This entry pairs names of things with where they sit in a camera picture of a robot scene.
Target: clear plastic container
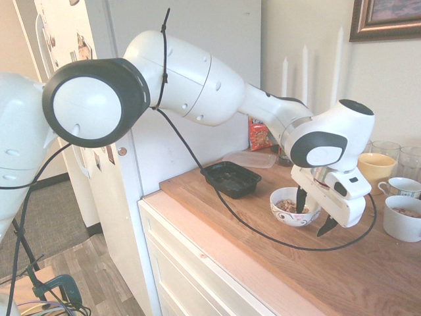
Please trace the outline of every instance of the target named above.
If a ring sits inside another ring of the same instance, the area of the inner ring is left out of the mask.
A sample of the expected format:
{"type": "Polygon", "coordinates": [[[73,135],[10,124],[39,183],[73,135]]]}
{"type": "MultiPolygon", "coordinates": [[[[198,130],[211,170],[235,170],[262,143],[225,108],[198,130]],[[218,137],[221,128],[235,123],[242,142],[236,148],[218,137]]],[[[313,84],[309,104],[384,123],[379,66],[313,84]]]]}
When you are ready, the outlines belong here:
{"type": "Polygon", "coordinates": [[[242,167],[270,168],[276,161],[276,155],[269,153],[253,153],[252,151],[233,151],[227,153],[222,161],[231,161],[242,167]]]}

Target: wooden countertop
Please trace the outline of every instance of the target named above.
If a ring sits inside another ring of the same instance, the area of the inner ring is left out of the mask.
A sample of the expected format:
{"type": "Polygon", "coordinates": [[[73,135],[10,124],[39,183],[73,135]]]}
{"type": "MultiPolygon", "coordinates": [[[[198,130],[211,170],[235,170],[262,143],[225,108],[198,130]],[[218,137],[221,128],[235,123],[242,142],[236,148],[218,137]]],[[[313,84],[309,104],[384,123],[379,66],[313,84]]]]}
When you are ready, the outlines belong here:
{"type": "MultiPolygon", "coordinates": [[[[248,169],[262,176],[256,191],[241,199],[223,196],[243,220],[273,238],[308,248],[331,248],[359,237],[373,221],[367,197],[366,211],[354,227],[337,226],[316,237],[326,212],[309,226],[287,226],[271,213],[269,196],[277,188],[297,186],[291,168],[248,169]]],[[[342,250],[310,252],[281,246],[243,226],[199,169],[162,182],[161,190],[327,315],[421,315],[421,243],[401,242],[385,233],[383,196],[374,196],[378,220],[368,236],[342,250]]]]}

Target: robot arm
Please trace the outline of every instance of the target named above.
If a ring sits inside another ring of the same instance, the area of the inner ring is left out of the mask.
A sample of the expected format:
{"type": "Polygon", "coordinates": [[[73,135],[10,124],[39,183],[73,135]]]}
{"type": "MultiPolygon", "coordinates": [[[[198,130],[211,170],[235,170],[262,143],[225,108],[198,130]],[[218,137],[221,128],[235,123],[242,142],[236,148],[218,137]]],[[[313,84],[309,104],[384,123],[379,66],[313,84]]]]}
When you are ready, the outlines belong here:
{"type": "MultiPolygon", "coordinates": [[[[292,177],[298,185],[341,226],[358,223],[364,195],[371,190],[357,169],[374,125],[370,109],[341,100],[314,116],[296,99],[274,97],[246,84],[206,51],[171,37],[167,46],[168,83],[161,109],[209,126],[226,122],[236,112],[263,121],[293,161],[292,177]]],[[[62,67],[44,89],[48,123],[72,144],[101,147],[115,142],[158,103],[163,61],[162,34],[146,31],[122,59],[62,67]]]]}

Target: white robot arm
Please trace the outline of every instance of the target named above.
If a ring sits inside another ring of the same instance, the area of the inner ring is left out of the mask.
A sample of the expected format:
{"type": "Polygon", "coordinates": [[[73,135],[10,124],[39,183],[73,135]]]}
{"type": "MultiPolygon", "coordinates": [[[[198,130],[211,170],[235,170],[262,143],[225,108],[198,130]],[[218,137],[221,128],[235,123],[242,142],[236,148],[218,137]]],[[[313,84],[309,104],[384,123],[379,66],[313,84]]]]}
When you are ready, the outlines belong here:
{"type": "MultiPolygon", "coordinates": [[[[314,116],[296,99],[274,97],[246,84],[206,51],[171,37],[167,44],[168,83],[162,95],[164,40],[154,31],[136,37],[122,59],[63,66],[45,87],[2,74],[0,186],[31,182],[57,137],[50,127],[72,144],[102,147],[125,135],[162,96],[161,109],[199,124],[216,126],[236,112],[263,121],[293,161],[292,177],[298,185],[341,226],[359,221],[364,195],[371,190],[357,169],[374,125],[370,109],[341,100],[314,116]]],[[[13,190],[13,197],[10,190],[0,190],[0,241],[26,190],[13,190]]]]}

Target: gray rug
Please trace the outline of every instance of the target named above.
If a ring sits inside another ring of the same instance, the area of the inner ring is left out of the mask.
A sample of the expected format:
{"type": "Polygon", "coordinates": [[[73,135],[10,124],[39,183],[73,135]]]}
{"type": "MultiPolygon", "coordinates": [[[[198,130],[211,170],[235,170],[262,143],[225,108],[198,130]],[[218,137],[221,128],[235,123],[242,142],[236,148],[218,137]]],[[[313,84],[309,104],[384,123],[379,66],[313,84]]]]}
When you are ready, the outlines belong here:
{"type": "MultiPolygon", "coordinates": [[[[20,214],[21,210],[16,217],[18,223],[20,214]]],[[[51,257],[89,238],[70,181],[32,192],[24,227],[25,237],[36,258],[51,257]]],[[[12,274],[16,245],[13,231],[11,225],[0,244],[0,278],[12,274]]],[[[21,245],[18,270],[28,264],[28,256],[21,245]]]]}

